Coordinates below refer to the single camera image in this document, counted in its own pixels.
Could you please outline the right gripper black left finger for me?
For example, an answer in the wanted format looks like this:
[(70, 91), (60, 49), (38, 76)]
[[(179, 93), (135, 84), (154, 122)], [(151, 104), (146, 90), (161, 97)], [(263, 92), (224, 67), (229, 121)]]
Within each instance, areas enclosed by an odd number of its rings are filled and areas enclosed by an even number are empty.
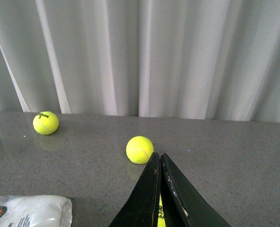
[(161, 191), (161, 162), (154, 152), (128, 200), (110, 223), (111, 227), (156, 227)]

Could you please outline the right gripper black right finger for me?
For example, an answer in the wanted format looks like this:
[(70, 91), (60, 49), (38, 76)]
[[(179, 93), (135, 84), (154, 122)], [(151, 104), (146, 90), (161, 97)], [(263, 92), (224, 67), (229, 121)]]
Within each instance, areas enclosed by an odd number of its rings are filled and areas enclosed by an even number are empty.
[(161, 199), (167, 227), (229, 227), (168, 154), (161, 156)]

